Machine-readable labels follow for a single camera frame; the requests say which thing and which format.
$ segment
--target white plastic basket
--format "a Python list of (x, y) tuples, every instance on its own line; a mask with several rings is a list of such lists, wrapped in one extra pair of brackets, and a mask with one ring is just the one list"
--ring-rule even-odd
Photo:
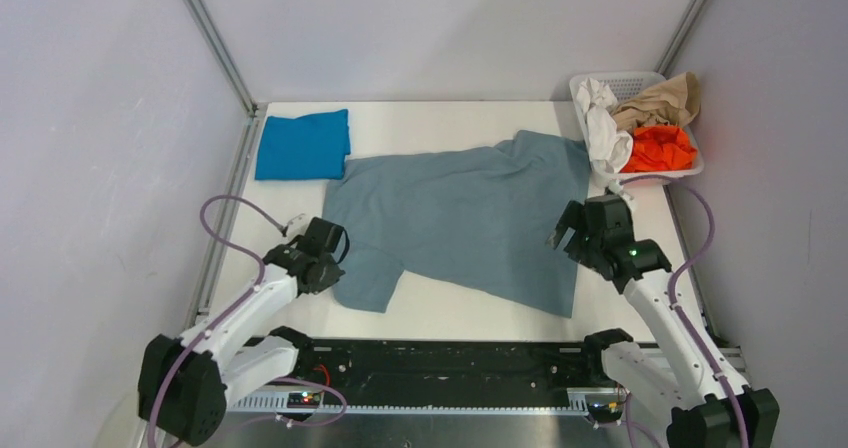
[[(656, 85), (662, 81), (665, 81), (665, 77), (659, 73), (654, 73), (652, 71), (613, 71), (608, 73), (586, 73), (584, 75), (577, 75), (568, 82), (568, 86), (571, 89), (571, 98), (575, 99), (577, 95), (577, 88), (580, 86), (580, 83), (583, 82), (586, 78), (594, 78), (598, 81), (602, 81), (609, 85), (612, 92), (615, 94), (615, 97), (618, 98), (619, 103), (623, 103), (630, 98), (638, 95), (645, 88)], [(580, 106), (577, 105), (577, 102), (574, 102), (574, 108), (577, 110), (577, 121), (580, 123), (580, 131), (583, 132), (583, 139), (589, 139), (588, 129), (586, 128), (586, 117), (583, 115), (583, 112), (580, 110)], [(695, 137), (692, 136), (692, 131), (688, 126), (683, 128), (683, 131), (689, 136), (689, 142), (695, 149), (698, 149), (698, 143), (695, 141)], [(627, 179), (641, 176), (641, 175), (665, 175), (669, 178), (683, 178), (684, 176), (697, 175), (698, 173), (704, 171), (704, 158), (701, 156), (701, 150), (698, 149), (698, 154), (695, 157), (695, 161), (692, 163), (692, 168), (688, 170), (677, 170), (677, 171), (656, 171), (649, 173), (611, 173), (604, 169), (603, 165), (599, 161), (592, 162), (592, 182), (600, 187), (605, 187), (610, 182), (610, 180), (618, 180), (623, 182)], [(666, 184), (667, 181), (663, 180), (642, 180), (635, 182), (639, 185), (658, 185), (658, 184)]]

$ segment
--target beige cloth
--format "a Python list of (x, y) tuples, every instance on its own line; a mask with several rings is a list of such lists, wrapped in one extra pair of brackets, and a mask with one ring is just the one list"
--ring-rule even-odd
[(639, 126), (684, 127), (701, 110), (701, 88), (694, 73), (686, 72), (658, 83), (618, 105), (612, 117), (620, 130)]

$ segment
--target gray towel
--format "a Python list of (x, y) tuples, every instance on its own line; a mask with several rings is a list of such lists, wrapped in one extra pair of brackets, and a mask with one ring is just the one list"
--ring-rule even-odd
[(351, 240), (336, 300), (385, 312), (409, 270), (570, 317), (577, 265), (545, 240), (588, 183), (582, 142), (530, 131), (494, 147), (348, 161), (324, 201)]

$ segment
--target white cloth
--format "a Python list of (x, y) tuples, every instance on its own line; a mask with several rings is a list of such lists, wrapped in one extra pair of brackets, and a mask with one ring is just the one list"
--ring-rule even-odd
[(618, 173), (630, 160), (633, 137), (626, 131), (618, 131), (610, 114), (618, 104), (615, 94), (606, 83), (587, 78), (577, 88), (574, 100), (586, 120), (589, 159), (602, 162), (609, 173)]

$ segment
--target cloth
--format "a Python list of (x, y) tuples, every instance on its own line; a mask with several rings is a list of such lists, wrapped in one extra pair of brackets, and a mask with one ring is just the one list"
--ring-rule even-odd
[(621, 172), (688, 170), (697, 154), (679, 126), (642, 126), (633, 130), (633, 156)]
[(613, 110), (620, 131), (638, 126), (686, 126), (701, 110), (701, 87), (694, 73), (682, 73), (657, 83)]
[(340, 179), (350, 154), (348, 111), (269, 116), (259, 141), (257, 180)]
[(600, 161), (608, 173), (618, 173), (630, 159), (633, 138), (618, 131), (609, 111), (618, 104), (609, 85), (594, 78), (580, 83), (575, 101), (585, 116), (589, 159)]
[(588, 183), (583, 143), (529, 131), (494, 147), (348, 161), (324, 201), (351, 243), (334, 296), (385, 312), (408, 270), (571, 316), (577, 264), (545, 240)]

